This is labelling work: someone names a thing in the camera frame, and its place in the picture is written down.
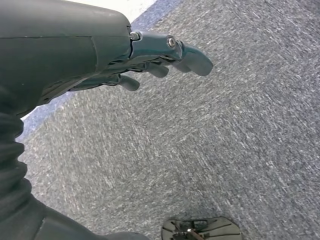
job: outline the gray carpet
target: gray carpet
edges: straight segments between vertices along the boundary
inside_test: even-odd
[[[97,234],[226,216],[246,240],[320,239],[319,27],[318,0],[183,0],[152,30],[208,53],[210,76],[79,92],[22,160],[36,197]]]

